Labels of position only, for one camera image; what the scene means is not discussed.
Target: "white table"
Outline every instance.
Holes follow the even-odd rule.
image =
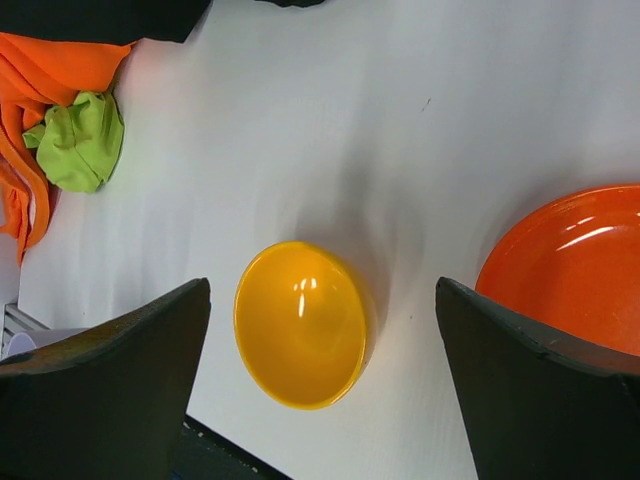
[[[640,180],[639,45],[637,0],[216,0],[187,45],[131,58],[113,179],[62,196],[20,307],[89,326],[207,276],[192,416],[297,479],[473,478],[436,280],[473,285],[546,201]],[[233,338],[244,267],[296,236],[390,266],[371,363],[316,412],[263,394]]]

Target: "lime green fabric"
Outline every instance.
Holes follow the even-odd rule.
[[[124,124],[111,93],[80,92],[73,105],[47,110],[44,125],[23,134],[51,183],[70,192],[95,192],[120,155]]]

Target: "orange plate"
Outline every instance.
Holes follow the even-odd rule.
[[[476,290],[567,333],[640,355],[640,185],[575,193],[526,217]]]

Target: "bowl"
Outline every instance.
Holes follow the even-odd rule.
[[[236,293],[234,327],[255,382],[280,403],[329,406],[355,384],[375,335],[365,282],[343,260],[305,242],[256,256]]]
[[[496,245],[476,290],[591,343],[640,355],[640,185],[560,198]]]

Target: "orange cloth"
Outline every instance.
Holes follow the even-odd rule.
[[[0,33],[0,189],[5,225],[18,239],[18,262],[49,225],[49,185],[22,132],[42,121],[49,105],[68,106],[79,91],[104,92],[131,45],[50,42]],[[29,228],[29,198],[35,218]]]

